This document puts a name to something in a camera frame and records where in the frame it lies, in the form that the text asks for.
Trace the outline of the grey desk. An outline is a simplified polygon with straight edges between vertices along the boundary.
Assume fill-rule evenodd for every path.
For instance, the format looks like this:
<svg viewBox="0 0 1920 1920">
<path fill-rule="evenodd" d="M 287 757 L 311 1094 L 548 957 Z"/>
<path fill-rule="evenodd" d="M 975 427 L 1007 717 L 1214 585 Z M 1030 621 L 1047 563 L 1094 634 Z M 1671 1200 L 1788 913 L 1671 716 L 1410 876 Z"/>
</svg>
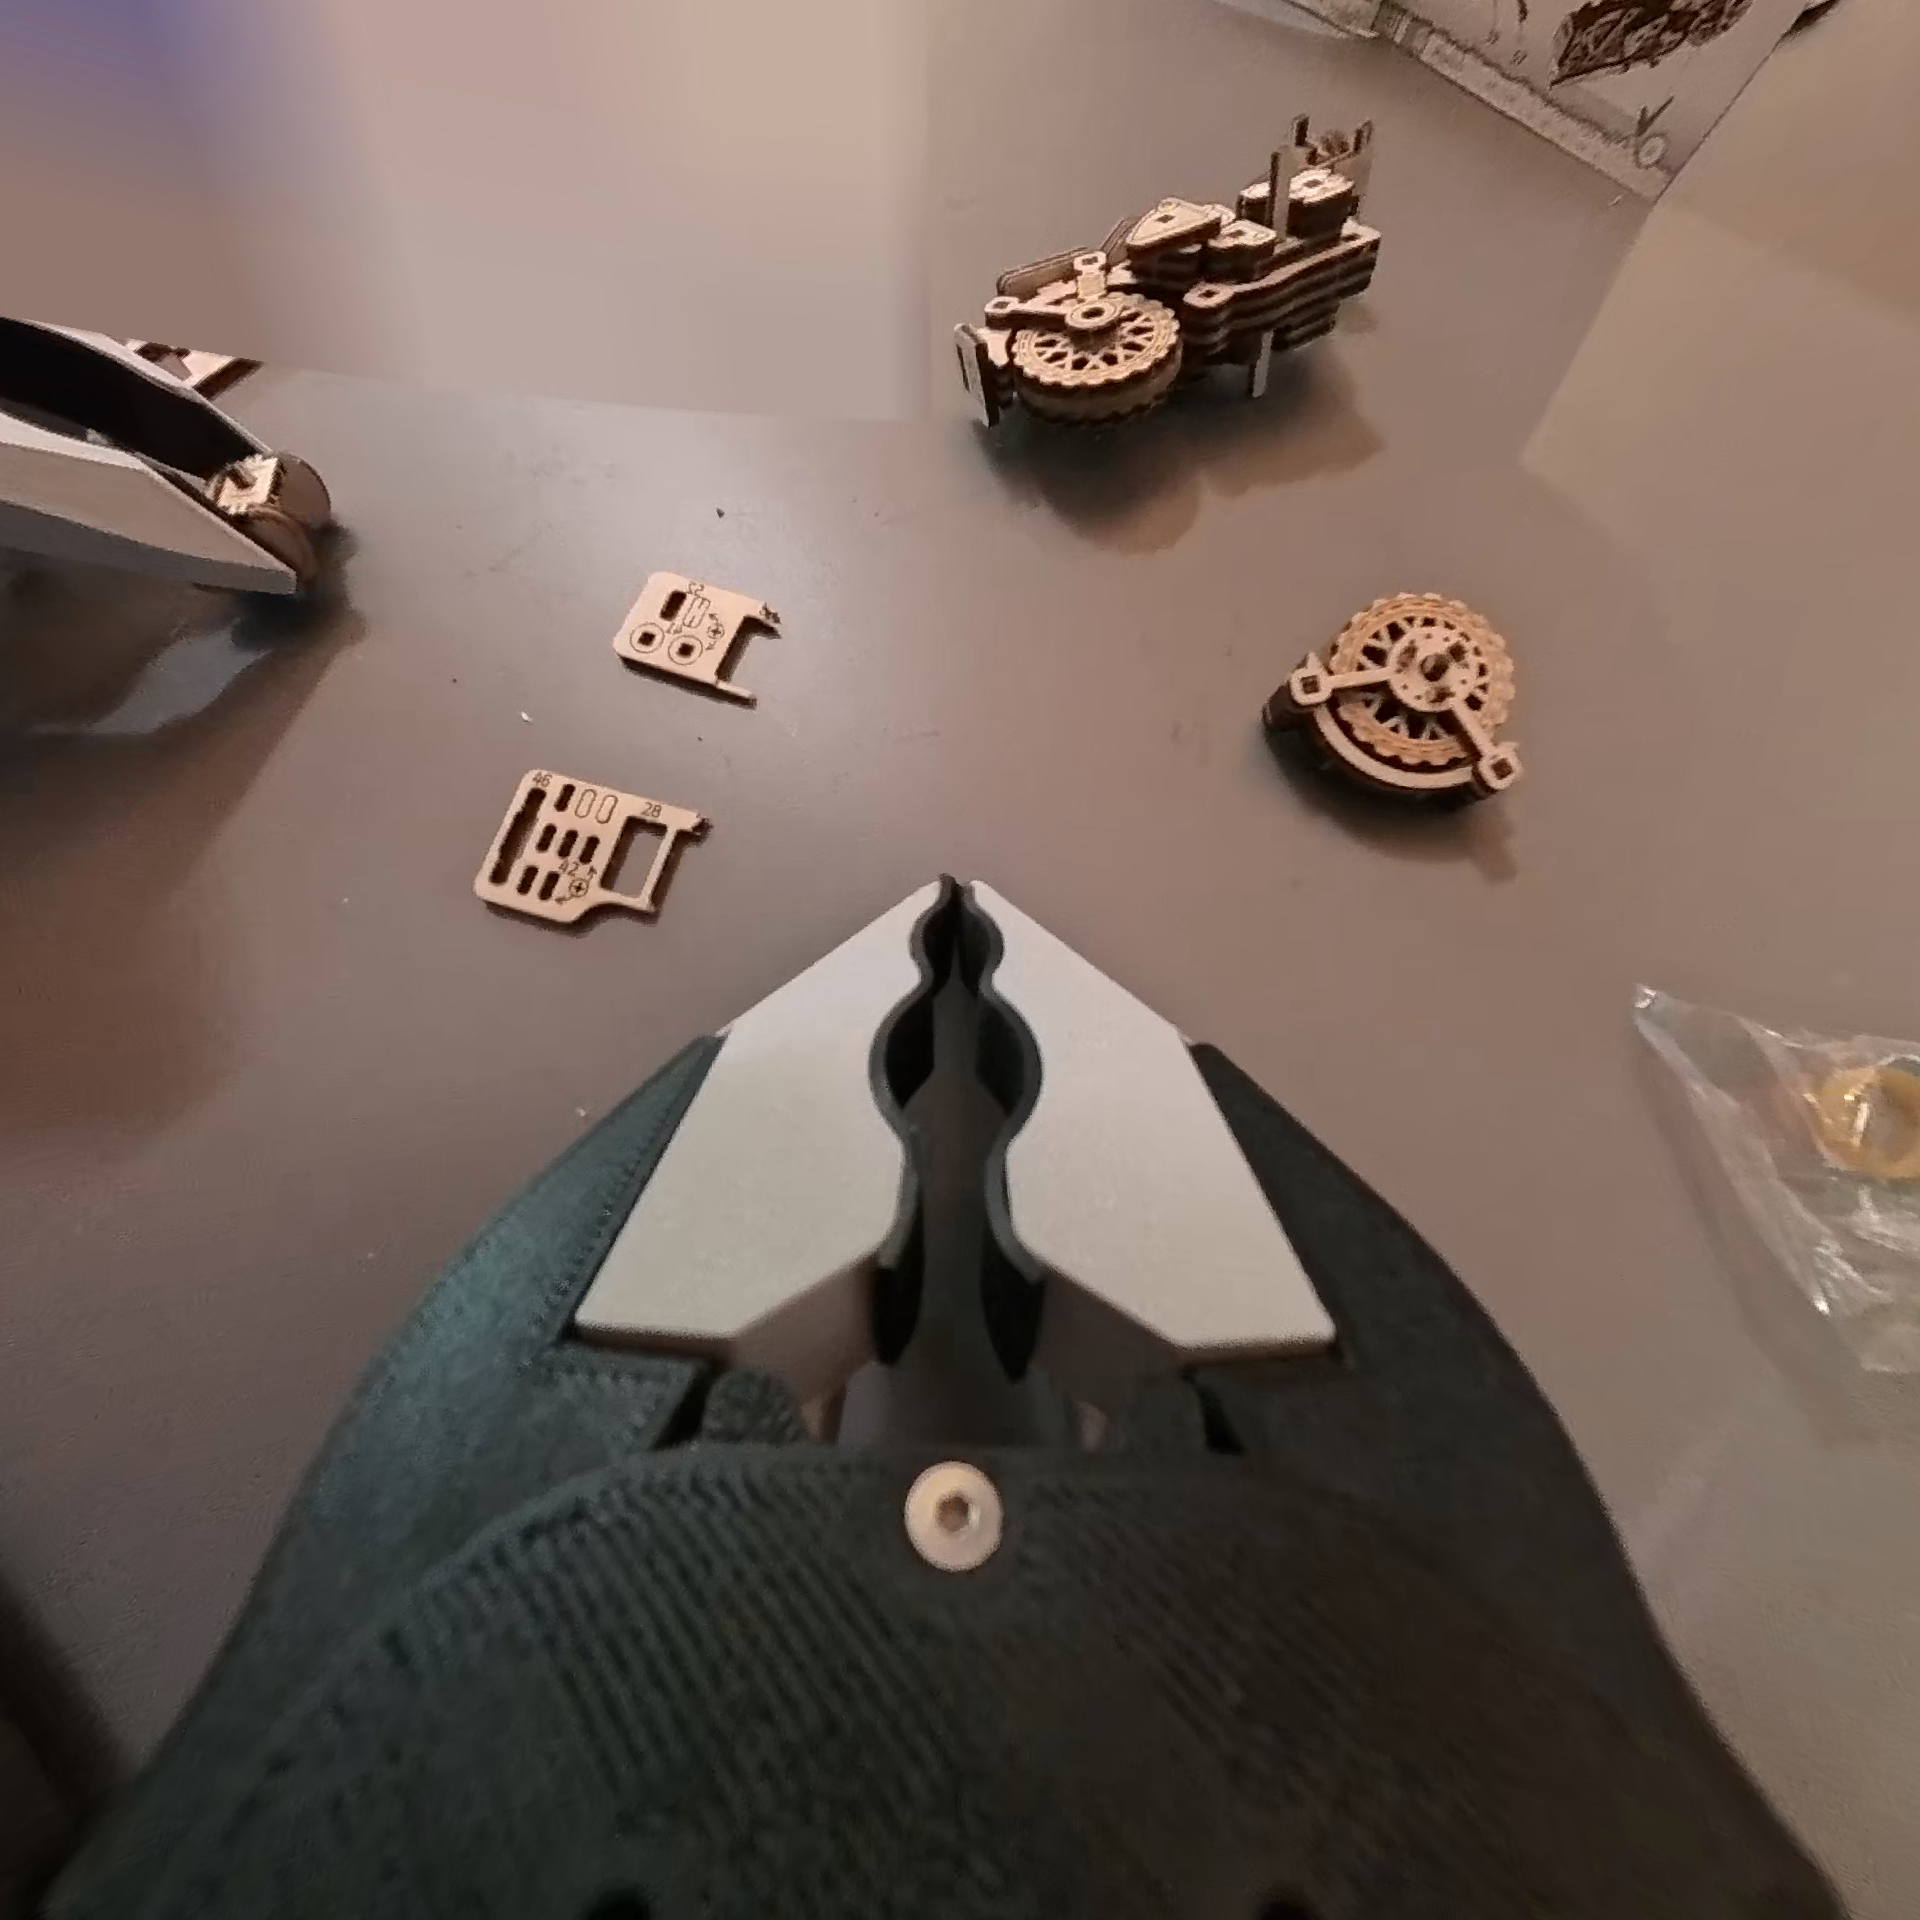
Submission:
<svg viewBox="0 0 1920 1920">
<path fill-rule="evenodd" d="M 1227 1050 L 1478 1286 L 1761 1749 L 1916 1720 L 1916 1416 L 1730 1276 L 1649 984 L 1916 1033 L 1916 5 L 1783 49 L 1635 212 L 1435 76 L 1224 6 L 939 27 L 945 314 L 1201 177 L 1201 110 L 1377 113 L 1385 258 L 1268 408 L 1033 453 L 279 373 L 343 601 L 4 585 L 4 1570 L 107 1737 L 193 1689 L 302 1465 L 468 1229 L 938 872 Z M 782 616 L 611 643 L 672 570 Z M 1263 707 L 1372 601 L 1516 661 L 1520 781 L 1383 801 Z M 659 916 L 474 898 L 520 779 L 700 809 Z"/>
</svg>

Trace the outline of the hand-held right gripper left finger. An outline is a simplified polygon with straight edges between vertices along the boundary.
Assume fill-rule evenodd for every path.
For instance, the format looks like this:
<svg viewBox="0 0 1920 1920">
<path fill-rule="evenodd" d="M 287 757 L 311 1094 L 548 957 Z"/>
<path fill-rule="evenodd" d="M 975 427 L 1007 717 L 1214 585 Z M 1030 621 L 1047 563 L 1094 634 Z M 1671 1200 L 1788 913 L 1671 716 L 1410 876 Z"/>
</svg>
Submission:
<svg viewBox="0 0 1920 1920">
<path fill-rule="evenodd" d="M 959 888 L 938 877 L 737 1018 L 575 1315 L 594 1349 L 838 1402 L 921 1312 L 926 1147 Z"/>
</svg>

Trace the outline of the wooden plate with round holes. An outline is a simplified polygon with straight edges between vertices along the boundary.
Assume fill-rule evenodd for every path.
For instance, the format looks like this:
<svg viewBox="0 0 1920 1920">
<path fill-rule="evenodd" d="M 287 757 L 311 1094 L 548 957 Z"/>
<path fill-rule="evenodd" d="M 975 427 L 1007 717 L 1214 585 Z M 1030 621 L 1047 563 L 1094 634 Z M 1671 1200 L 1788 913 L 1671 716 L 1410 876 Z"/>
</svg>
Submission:
<svg viewBox="0 0 1920 1920">
<path fill-rule="evenodd" d="M 748 634 L 779 632 L 782 616 L 762 600 L 656 570 L 623 618 L 611 649 L 644 675 L 758 707 L 758 694 L 731 681 L 729 661 Z"/>
</svg>

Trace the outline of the large wooden model vehicle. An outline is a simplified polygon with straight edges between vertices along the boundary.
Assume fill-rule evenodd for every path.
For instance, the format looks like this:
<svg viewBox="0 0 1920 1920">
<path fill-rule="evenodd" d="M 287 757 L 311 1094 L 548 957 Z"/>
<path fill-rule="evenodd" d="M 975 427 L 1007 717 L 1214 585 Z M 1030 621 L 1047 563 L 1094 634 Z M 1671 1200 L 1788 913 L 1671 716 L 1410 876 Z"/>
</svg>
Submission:
<svg viewBox="0 0 1920 1920">
<path fill-rule="evenodd" d="M 1273 364 L 1330 333 L 1378 266 L 1361 217 L 1377 124 L 1291 124 L 1235 201 L 1167 197 L 1098 248 L 998 277 L 977 323 L 953 330 L 972 418 L 1111 426 L 1217 373 L 1264 396 Z"/>
</svg>

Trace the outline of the wooden gear wheel assembly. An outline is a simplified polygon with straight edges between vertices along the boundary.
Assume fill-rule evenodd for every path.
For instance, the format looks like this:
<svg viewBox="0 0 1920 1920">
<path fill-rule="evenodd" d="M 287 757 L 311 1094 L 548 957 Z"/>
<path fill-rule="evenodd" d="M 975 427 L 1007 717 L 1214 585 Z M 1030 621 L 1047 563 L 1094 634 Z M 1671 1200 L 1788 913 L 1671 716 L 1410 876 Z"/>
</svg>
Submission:
<svg viewBox="0 0 1920 1920">
<path fill-rule="evenodd" d="M 1522 778 L 1507 732 L 1516 661 L 1474 608 L 1394 592 L 1298 661 L 1263 707 L 1263 732 L 1383 801 L 1466 806 Z"/>
</svg>

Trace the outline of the wooden plate with slots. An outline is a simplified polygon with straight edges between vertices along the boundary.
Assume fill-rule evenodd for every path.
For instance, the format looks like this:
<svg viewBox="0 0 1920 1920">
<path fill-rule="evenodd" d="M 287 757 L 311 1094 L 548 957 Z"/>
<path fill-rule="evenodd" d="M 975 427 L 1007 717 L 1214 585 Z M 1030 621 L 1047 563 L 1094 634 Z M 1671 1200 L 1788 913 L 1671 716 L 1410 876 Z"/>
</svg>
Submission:
<svg viewBox="0 0 1920 1920">
<path fill-rule="evenodd" d="M 471 893 L 556 929 L 599 914 L 655 922 L 682 852 L 712 828 L 696 806 L 532 770 L 520 779 Z"/>
</svg>

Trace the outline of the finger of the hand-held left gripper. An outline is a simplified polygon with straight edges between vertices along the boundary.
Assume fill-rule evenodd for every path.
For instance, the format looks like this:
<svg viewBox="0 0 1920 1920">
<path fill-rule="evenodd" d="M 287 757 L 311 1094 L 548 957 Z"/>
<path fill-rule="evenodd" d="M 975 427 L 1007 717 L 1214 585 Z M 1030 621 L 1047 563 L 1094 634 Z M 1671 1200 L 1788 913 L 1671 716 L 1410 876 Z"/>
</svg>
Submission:
<svg viewBox="0 0 1920 1920">
<path fill-rule="evenodd" d="M 114 344 L 2 318 L 4 472 L 25 464 L 122 464 L 225 473 L 279 459 L 204 393 Z"/>
<path fill-rule="evenodd" d="M 2 417 L 2 548 L 8 557 L 134 571 L 172 585 L 302 590 L 297 566 L 271 554 L 207 497 L 135 453 Z"/>
</svg>

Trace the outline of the clear plastic bag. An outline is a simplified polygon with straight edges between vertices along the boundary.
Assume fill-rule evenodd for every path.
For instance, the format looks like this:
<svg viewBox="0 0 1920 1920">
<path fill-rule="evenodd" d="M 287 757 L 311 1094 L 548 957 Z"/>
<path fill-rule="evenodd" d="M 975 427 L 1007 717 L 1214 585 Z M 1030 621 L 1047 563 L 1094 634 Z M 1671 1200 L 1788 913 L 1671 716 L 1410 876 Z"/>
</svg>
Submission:
<svg viewBox="0 0 1920 1920">
<path fill-rule="evenodd" d="M 1671 1076 L 1708 1171 L 1767 1259 L 1872 1376 L 1918 1372 L 1918 1181 L 1839 1174 L 1812 1150 L 1804 1085 L 1916 1040 L 1824 1036 L 1642 986 L 1633 1020 Z"/>
</svg>

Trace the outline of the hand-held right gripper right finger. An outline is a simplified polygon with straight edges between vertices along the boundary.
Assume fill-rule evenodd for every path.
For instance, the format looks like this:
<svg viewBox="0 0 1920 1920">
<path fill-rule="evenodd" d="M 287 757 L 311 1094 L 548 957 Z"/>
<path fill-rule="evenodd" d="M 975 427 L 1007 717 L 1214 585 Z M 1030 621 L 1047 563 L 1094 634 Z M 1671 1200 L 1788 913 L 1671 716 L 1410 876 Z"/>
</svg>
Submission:
<svg viewBox="0 0 1920 1920">
<path fill-rule="evenodd" d="M 982 1308 L 1008 1379 L 1123 1408 L 1338 1329 L 1184 1032 L 983 881 L 961 897 L 983 1158 Z"/>
</svg>

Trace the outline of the small wooden wheel part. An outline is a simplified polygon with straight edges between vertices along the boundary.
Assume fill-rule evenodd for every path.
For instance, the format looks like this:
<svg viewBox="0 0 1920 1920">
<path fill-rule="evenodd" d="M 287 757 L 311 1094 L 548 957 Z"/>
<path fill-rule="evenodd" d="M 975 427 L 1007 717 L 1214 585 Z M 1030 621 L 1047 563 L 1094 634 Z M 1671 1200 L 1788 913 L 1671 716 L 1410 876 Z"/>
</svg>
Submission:
<svg viewBox="0 0 1920 1920">
<path fill-rule="evenodd" d="M 295 592 L 318 580 L 334 509 L 308 462 L 271 451 L 248 454 L 208 480 L 208 506 L 279 563 L 292 576 Z"/>
</svg>

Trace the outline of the clear plastic sheet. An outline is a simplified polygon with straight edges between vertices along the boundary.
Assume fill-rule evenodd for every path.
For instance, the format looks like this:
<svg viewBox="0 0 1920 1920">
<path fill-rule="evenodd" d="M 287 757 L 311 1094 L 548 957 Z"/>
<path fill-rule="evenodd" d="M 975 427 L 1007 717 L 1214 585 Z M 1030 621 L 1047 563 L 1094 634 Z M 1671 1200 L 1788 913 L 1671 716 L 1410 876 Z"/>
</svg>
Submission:
<svg viewBox="0 0 1920 1920">
<path fill-rule="evenodd" d="M 1238 2 L 1391 46 L 1655 201 L 1812 2 Z"/>
</svg>

